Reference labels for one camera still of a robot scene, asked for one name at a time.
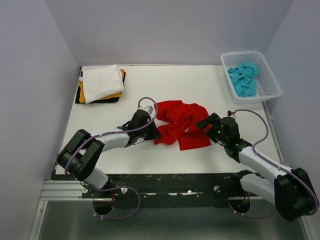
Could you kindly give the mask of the red t shirt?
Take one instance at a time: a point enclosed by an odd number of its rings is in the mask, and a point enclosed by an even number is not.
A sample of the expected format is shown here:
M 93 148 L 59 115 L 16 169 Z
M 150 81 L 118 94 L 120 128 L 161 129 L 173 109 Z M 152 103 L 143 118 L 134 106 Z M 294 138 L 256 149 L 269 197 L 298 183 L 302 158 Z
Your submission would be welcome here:
M 157 128 L 161 137 L 154 140 L 156 145 L 172 145 L 177 141 L 181 151 L 211 145 L 209 137 L 196 126 L 196 122 L 209 116 L 203 106 L 196 103 L 187 104 L 181 100 L 167 100 L 158 102 L 157 107 L 157 119 L 166 124 Z

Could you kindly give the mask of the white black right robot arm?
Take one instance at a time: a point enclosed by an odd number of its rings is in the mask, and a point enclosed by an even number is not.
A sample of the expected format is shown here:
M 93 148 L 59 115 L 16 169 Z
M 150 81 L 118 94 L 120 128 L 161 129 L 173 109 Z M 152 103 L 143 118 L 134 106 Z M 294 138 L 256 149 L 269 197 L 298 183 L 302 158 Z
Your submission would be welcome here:
M 238 163 L 253 170 L 242 172 L 230 183 L 230 191 L 241 196 L 253 193 L 275 206 L 278 213 L 292 222 L 302 216 L 317 213 L 320 203 L 308 173 L 302 168 L 292 169 L 257 151 L 257 143 L 251 144 L 240 136 L 239 126 L 229 111 L 226 117 L 212 113 L 196 126 L 225 153 Z

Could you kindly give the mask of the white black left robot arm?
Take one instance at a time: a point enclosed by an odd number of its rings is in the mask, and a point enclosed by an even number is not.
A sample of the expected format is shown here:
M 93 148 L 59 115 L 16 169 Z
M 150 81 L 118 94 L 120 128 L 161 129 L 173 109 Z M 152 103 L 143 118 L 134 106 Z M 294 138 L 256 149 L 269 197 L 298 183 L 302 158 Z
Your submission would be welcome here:
M 76 180 L 93 186 L 99 197 L 107 197 L 111 191 L 109 178 L 96 167 L 101 153 L 132 146 L 139 139 L 153 141 L 160 138 L 161 134 L 151 118 L 153 111 L 152 106 L 138 109 L 130 121 L 111 134 L 93 137 L 84 129 L 78 130 L 59 153 L 57 164 Z

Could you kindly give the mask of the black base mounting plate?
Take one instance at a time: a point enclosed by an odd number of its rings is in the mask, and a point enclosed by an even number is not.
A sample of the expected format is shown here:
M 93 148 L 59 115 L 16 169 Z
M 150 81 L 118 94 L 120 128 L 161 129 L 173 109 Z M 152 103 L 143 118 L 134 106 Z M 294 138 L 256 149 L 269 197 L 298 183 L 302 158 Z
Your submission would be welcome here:
M 140 208 L 227 208 L 238 201 L 248 208 L 254 196 L 240 185 L 240 177 L 249 173 L 189 174 L 110 174 L 106 189 L 84 185 L 83 200 L 91 200 L 99 212 Z

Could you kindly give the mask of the teal crumpled t shirt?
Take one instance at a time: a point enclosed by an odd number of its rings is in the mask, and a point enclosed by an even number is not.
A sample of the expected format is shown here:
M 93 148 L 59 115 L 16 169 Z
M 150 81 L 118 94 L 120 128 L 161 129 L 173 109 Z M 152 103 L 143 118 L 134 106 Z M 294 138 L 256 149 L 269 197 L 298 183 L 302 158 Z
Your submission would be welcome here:
M 235 93 L 240 98 L 251 98 L 257 95 L 256 78 L 259 74 L 257 65 L 245 62 L 228 71 Z

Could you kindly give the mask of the white folded t shirt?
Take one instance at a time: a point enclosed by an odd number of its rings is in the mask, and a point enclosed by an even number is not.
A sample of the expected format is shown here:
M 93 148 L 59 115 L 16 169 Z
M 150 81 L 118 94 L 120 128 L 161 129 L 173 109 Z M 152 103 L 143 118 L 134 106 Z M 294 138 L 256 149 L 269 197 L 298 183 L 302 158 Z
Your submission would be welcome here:
M 122 73 L 116 64 L 83 69 L 82 85 L 86 104 L 124 90 Z

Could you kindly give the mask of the white plastic laundry basket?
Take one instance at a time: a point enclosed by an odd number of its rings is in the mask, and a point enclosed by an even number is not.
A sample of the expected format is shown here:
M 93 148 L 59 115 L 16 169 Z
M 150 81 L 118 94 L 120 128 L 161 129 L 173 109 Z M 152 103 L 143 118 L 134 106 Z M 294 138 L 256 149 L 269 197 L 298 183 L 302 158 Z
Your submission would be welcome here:
M 259 51 L 237 51 L 223 53 L 220 56 L 226 82 L 230 89 L 232 100 L 235 104 L 262 103 L 270 99 L 277 98 L 282 94 L 282 90 L 266 60 Z M 245 63 L 252 63 L 257 66 L 257 76 L 253 79 L 256 83 L 256 94 L 254 96 L 240 97 L 230 78 L 228 70 Z

